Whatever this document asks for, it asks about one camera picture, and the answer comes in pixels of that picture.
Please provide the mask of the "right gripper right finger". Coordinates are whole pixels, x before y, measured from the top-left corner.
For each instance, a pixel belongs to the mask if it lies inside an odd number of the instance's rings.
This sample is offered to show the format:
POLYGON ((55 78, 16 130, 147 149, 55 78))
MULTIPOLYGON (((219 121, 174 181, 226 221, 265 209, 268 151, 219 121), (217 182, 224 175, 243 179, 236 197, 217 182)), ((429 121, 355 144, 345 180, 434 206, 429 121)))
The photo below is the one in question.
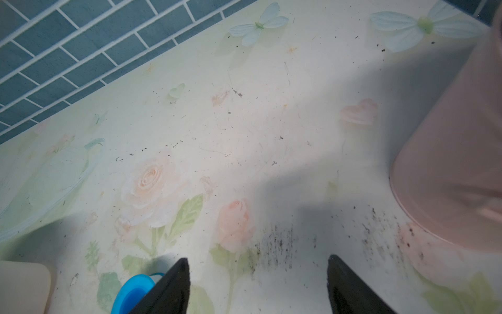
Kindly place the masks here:
POLYGON ((339 256, 328 259, 328 297, 334 314, 395 314, 339 256))

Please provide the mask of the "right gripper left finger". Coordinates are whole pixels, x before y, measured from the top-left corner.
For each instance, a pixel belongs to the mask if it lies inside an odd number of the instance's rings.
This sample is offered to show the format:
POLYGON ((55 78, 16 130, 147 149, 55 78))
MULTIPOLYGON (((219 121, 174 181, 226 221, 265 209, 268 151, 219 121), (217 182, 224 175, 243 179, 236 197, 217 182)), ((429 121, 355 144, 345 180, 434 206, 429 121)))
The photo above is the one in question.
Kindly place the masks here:
POLYGON ((186 314, 190 298, 187 258, 178 260, 129 312, 132 314, 186 314))

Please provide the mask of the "blue tape roll small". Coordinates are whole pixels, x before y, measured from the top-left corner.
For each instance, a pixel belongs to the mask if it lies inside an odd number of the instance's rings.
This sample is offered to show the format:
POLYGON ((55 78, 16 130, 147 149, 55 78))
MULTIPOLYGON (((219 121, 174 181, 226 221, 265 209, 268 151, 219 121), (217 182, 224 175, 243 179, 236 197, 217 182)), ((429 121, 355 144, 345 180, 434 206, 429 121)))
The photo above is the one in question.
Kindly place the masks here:
POLYGON ((164 273, 133 276, 119 290, 112 306, 112 314, 129 313, 157 284, 164 273))

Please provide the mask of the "white storage box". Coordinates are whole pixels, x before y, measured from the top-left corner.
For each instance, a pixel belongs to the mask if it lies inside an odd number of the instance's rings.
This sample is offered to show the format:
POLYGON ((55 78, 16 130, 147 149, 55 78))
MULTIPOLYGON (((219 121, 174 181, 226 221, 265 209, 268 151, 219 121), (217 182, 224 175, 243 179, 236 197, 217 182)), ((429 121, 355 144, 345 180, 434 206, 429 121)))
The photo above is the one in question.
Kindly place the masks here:
POLYGON ((44 313, 50 287, 46 266, 1 261, 1 313, 44 313))

